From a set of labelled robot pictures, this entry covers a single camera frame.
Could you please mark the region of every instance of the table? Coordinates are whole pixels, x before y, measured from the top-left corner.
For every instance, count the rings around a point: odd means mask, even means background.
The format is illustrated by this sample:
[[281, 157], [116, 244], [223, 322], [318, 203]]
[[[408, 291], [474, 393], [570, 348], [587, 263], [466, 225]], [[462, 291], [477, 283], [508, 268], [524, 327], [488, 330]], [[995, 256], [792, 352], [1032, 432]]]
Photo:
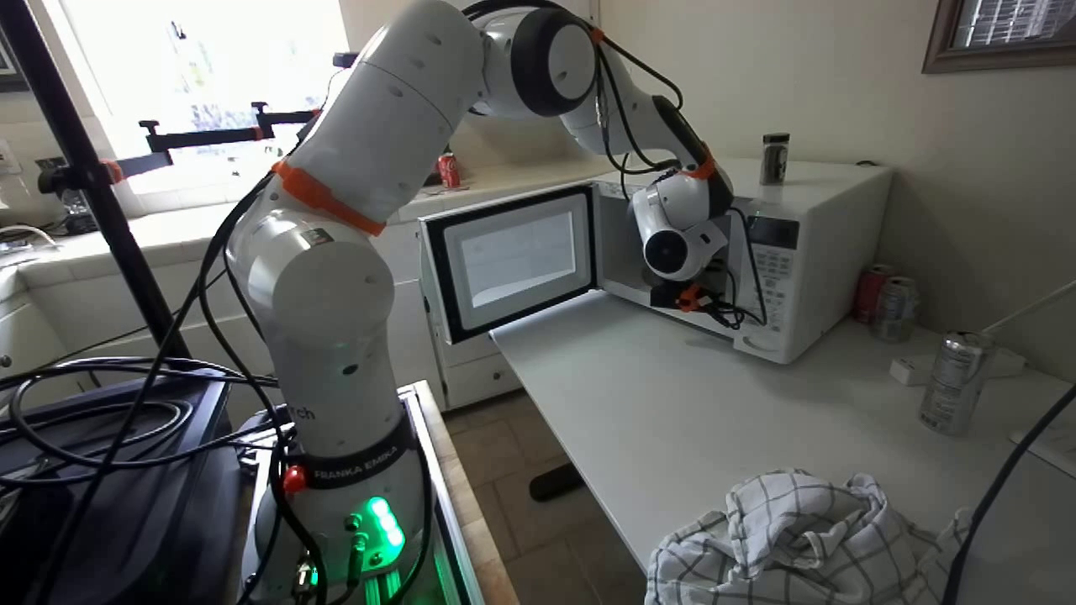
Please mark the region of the table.
[[[1065, 390], [1041, 373], [995, 381], [972, 432], [941, 437], [918, 420], [922, 390], [886, 381], [886, 359], [916, 341], [845, 322], [800, 363], [770, 367], [606, 291], [500, 327], [494, 341], [642, 569], [663, 533], [778, 467], [866, 469], [939, 532], [975, 507], [1013, 431]], [[1026, 459], [975, 540], [964, 603], [1076, 603], [1074, 510], [1076, 482]]]

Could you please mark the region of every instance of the white cloth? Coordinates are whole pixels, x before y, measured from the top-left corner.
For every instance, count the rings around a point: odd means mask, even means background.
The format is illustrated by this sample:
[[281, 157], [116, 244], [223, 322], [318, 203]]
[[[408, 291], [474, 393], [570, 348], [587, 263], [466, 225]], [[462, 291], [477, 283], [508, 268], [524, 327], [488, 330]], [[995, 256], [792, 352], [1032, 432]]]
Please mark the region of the white cloth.
[[669, 533], [648, 557], [644, 603], [939, 605], [946, 561], [875, 477], [838, 488], [781, 469], [736, 483], [727, 510]]

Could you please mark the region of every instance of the microwave window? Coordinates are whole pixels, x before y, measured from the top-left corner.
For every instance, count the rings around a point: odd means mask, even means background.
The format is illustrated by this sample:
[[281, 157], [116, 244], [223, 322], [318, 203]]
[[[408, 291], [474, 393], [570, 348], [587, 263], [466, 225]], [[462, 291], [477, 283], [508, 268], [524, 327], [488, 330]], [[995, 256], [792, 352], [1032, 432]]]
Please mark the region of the microwave window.
[[462, 241], [471, 305], [494, 305], [578, 268], [570, 212], [529, 219]]

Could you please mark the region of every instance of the picture frame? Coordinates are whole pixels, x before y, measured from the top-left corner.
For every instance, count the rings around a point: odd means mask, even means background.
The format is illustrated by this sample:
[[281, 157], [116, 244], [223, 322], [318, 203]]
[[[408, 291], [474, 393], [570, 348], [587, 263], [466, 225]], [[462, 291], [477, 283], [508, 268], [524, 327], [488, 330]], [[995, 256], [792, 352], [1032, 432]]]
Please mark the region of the picture frame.
[[0, 34], [0, 95], [7, 95], [7, 91], [27, 91], [27, 82], [23, 82], [20, 68], [12, 63], [7, 36]]
[[1053, 3], [1059, 0], [939, 0], [922, 69], [1076, 68], [1076, 13], [1041, 29]]

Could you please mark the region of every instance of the green light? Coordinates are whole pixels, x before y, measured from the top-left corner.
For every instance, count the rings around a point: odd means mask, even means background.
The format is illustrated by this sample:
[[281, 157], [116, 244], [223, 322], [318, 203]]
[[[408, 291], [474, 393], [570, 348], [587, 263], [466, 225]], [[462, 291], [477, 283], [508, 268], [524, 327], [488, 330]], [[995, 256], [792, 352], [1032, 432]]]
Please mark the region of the green light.
[[403, 527], [385, 496], [371, 496], [351, 515], [357, 532], [352, 552], [361, 553], [361, 573], [382, 572], [403, 553]]

